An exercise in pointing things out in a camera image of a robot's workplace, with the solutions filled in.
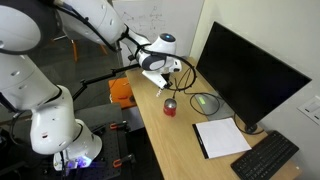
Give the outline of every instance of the black keyboard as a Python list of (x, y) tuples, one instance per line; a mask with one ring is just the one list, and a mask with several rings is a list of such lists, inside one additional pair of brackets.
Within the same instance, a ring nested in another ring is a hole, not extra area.
[(270, 179), (299, 148), (278, 131), (273, 131), (231, 164), (243, 180)]

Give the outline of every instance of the sheet of paper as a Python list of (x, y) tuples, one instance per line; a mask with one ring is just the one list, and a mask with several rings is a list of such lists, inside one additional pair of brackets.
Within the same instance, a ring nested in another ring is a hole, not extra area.
[(250, 150), (232, 118), (196, 124), (209, 158)]

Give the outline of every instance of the desk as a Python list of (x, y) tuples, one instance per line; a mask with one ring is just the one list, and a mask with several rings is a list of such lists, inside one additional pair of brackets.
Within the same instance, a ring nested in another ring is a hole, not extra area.
[[(156, 97), (158, 88), (141, 74), (141, 69), (126, 72), (141, 117), (159, 162), (163, 177), (176, 179), (239, 179), (230, 164), (243, 153), (214, 159), (204, 159), (192, 124), (205, 122), (207, 118), (195, 112), (190, 104), (190, 95), (176, 94), (177, 112), (175, 117), (163, 113), (165, 99), (172, 97), (173, 91), (164, 90)], [(174, 74), (179, 80), (183, 73)], [(209, 92), (212, 87), (197, 74), (198, 78), (187, 92)], [(267, 134), (250, 136), (243, 134), (250, 146), (255, 145)], [(289, 161), (274, 175), (273, 179), (294, 179), (301, 173)]]

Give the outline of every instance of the wall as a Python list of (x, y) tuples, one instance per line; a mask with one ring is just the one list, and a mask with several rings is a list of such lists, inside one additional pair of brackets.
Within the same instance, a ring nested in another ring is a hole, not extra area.
[(312, 78), (312, 82), (261, 121), (300, 147), (294, 160), (301, 179), (320, 178), (320, 127), (297, 107), (320, 95), (320, 1), (205, 0), (191, 55), (199, 59), (214, 21)]

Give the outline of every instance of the red object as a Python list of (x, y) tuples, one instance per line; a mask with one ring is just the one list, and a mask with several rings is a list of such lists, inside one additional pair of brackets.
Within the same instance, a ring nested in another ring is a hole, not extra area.
[(176, 115), (177, 102), (176, 100), (169, 98), (166, 99), (163, 106), (163, 112), (168, 115), (174, 117)]

